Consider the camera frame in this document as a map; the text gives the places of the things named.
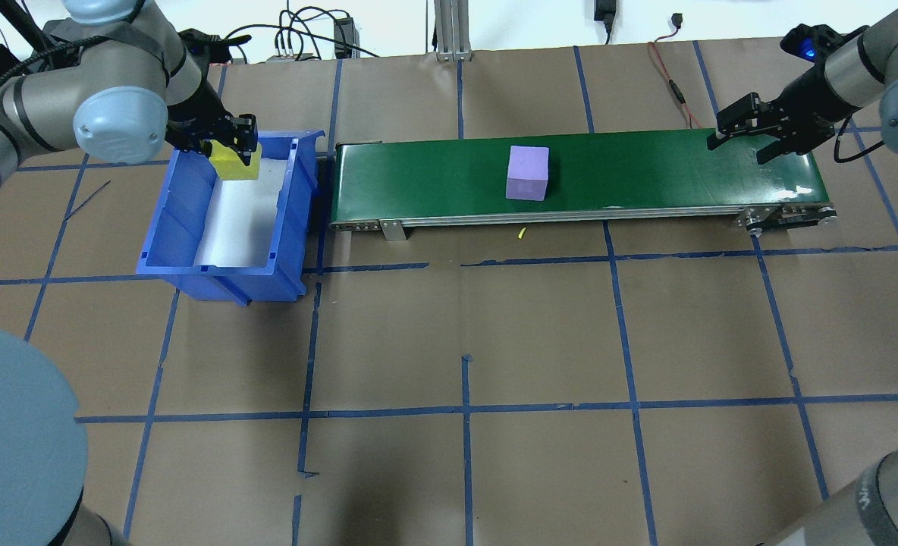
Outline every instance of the lavender foam block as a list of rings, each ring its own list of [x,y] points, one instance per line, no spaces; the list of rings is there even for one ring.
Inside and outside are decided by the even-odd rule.
[[[511,146],[507,171],[507,199],[542,201],[547,193],[549,158],[549,148]]]

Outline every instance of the floor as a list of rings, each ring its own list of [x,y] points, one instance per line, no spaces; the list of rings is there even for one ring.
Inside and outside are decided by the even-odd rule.
[[[808,66],[661,49],[703,124]],[[325,129],[327,160],[684,124],[642,45],[210,79],[264,128]],[[876,108],[856,122],[845,153],[879,138]],[[898,447],[898,158],[815,155],[840,221],[758,240],[686,218],[386,243],[324,233],[318,199],[307,295],[241,308],[134,275],[168,151],[57,153],[0,194],[0,328],[75,388],[85,504],[137,545],[751,546]]]

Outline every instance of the conveyor belt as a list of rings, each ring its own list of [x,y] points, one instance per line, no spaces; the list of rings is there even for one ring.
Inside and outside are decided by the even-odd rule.
[[[760,166],[755,151],[768,137],[734,139],[709,152],[710,132],[342,145],[331,228],[398,238],[402,227],[425,225],[734,215],[765,207],[762,216],[762,210],[802,214],[830,205],[812,155]],[[543,201],[505,198],[512,145],[550,149]]]

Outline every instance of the blue plastic storage bin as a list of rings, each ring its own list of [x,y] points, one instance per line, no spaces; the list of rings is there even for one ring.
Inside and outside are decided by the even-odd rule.
[[[194,300],[294,301],[306,292],[300,282],[311,196],[317,191],[314,142],[324,131],[262,131],[262,157],[287,160],[268,260],[257,267],[223,267],[196,263],[207,210],[218,177],[207,158],[173,152],[155,205],[140,275],[153,275]]]

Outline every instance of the small yellow object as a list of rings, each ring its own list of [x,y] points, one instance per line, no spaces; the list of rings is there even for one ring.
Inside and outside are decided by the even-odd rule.
[[[233,149],[220,143],[213,143],[209,156],[220,180],[257,180],[261,174],[261,145],[257,143],[257,151],[250,156],[250,165],[244,165]]]

